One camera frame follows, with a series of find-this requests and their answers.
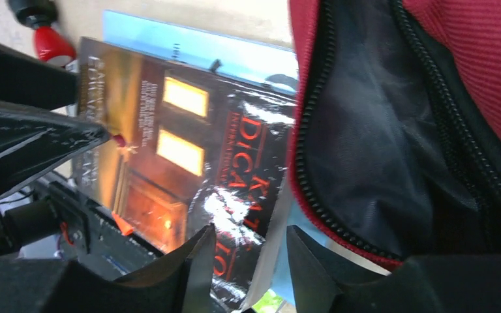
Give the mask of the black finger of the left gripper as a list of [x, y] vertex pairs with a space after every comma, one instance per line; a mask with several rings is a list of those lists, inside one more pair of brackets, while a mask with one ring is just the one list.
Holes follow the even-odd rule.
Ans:
[[72, 72], [0, 44], [0, 100], [54, 110], [77, 101]]
[[0, 101], [0, 200], [109, 139], [100, 124]]

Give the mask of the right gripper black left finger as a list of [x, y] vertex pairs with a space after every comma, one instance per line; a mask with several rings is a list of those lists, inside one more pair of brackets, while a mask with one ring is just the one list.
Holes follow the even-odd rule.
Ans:
[[77, 261], [0, 258], [0, 312], [210, 312], [216, 233], [106, 280]]

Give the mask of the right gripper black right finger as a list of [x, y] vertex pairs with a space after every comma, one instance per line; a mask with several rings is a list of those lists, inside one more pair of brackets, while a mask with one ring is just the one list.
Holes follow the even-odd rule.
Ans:
[[298, 312], [501, 312], [501, 255], [420, 256], [387, 276], [287, 229]]

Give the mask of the light blue paperback book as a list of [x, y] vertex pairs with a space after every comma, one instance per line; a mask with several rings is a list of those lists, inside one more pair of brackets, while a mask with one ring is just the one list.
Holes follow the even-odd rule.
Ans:
[[[180, 62], [227, 78], [272, 87], [293, 98], [296, 93], [297, 61], [291, 50], [110, 10], [103, 15], [103, 31], [107, 44]], [[312, 225], [298, 212], [286, 183], [286, 173], [278, 203], [282, 205], [275, 226], [278, 251], [267, 290], [273, 290], [289, 303], [294, 303], [286, 227], [288, 224], [304, 224], [310, 230]]]

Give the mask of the dark brown cover paperback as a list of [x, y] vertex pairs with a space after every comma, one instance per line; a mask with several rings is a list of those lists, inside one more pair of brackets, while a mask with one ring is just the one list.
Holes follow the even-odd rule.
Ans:
[[109, 142], [75, 158], [81, 192], [163, 253], [217, 232], [211, 294], [242, 312], [269, 287], [294, 98], [84, 37], [78, 116]]

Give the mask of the red backpack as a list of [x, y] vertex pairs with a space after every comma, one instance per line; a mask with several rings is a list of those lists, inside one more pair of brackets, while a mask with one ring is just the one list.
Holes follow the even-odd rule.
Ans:
[[294, 194], [394, 270], [501, 254], [501, 1], [290, 1]]

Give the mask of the green bottom paperback book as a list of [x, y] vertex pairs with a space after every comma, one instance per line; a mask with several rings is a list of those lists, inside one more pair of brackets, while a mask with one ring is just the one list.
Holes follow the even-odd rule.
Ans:
[[273, 290], [267, 290], [262, 298], [252, 306], [257, 313], [296, 313], [294, 305], [277, 295]]

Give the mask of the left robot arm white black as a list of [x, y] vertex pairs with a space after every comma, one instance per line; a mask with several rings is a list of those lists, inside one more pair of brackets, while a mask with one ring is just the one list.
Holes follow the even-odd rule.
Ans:
[[[110, 138], [100, 124], [57, 113], [76, 77], [0, 44], [0, 205], [57, 166]], [[0, 211], [0, 256], [60, 231], [49, 198]]]

